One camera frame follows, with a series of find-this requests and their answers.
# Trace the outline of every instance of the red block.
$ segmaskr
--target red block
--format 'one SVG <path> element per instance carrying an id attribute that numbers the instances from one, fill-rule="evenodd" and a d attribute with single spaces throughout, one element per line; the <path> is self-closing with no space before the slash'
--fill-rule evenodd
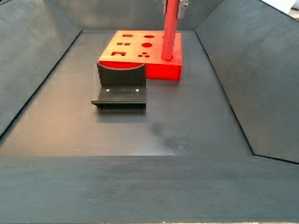
<path id="1" fill-rule="evenodd" d="M 182 34 L 175 35 L 172 60 L 162 59 L 163 40 L 163 31 L 118 31 L 98 63 L 120 69 L 146 63 L 148 79 L 179 81 L 183 70 Z"/>

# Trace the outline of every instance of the red rod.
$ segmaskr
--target red rod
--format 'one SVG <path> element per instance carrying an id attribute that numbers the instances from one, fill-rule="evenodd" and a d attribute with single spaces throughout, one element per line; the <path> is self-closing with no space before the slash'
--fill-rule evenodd
<path id="1" fill-rule="evenodd" d="M 163 56 L 162 56 L 164 60 L 171 60 L 174 57 L 174 41 L 179 24 L 179 18 L 178 18 L 179 3 L 180 0 L 168 0 L 167 3 L 164 32 L 163 32 Z"/>

